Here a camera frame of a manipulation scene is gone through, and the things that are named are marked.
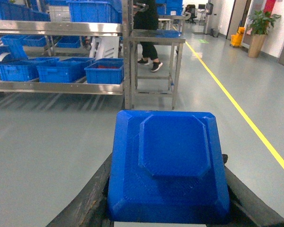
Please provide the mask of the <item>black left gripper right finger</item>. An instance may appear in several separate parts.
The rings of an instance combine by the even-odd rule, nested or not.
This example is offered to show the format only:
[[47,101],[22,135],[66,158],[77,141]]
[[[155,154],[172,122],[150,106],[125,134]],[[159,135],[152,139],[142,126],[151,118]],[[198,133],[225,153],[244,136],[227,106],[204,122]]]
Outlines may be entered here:
[[265,204],[228,167],[224,167],[231,200],[227,227],[284,227],[284,218]]

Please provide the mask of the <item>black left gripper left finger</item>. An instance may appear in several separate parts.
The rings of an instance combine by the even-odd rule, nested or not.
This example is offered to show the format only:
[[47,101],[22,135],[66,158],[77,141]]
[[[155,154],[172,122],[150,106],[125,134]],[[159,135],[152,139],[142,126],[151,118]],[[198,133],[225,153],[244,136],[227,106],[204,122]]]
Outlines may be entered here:
[[112,227],[107,215],[107,196],[112,154],[94,173],[79,194],[49,224],[49,227]]

